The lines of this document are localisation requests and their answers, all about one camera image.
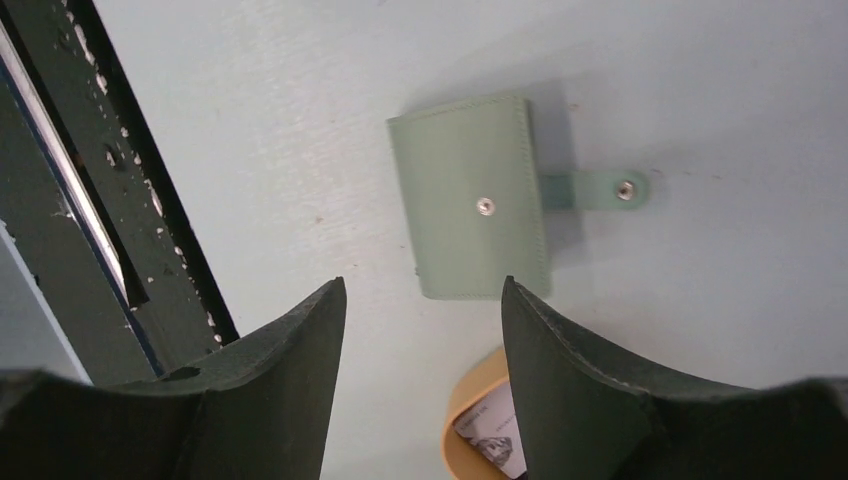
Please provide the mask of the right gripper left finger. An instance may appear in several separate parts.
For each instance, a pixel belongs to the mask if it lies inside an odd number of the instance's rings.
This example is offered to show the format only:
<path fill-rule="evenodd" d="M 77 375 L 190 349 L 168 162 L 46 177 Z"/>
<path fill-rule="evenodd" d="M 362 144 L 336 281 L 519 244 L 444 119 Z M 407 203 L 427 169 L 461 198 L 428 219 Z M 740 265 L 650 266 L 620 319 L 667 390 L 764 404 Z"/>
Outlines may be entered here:
<path fill-rule="evenodd" d="M 5 479 L 317 479 L 343 344 L 335 278 L 285 315 L 153 381 L 1 375 Z"/>

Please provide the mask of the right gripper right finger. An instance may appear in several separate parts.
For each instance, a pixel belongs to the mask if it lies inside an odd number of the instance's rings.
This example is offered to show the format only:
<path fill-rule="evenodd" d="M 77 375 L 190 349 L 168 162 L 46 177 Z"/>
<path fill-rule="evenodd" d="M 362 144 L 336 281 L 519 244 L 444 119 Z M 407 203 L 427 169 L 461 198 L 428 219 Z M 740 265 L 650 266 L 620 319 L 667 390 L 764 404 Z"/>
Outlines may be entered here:
<path fill-rule="evenodd" d="M 847 381 L 764 389 L 651 361 L 507 278 L 502 330 L 533 479 L 843 479 Z"/>

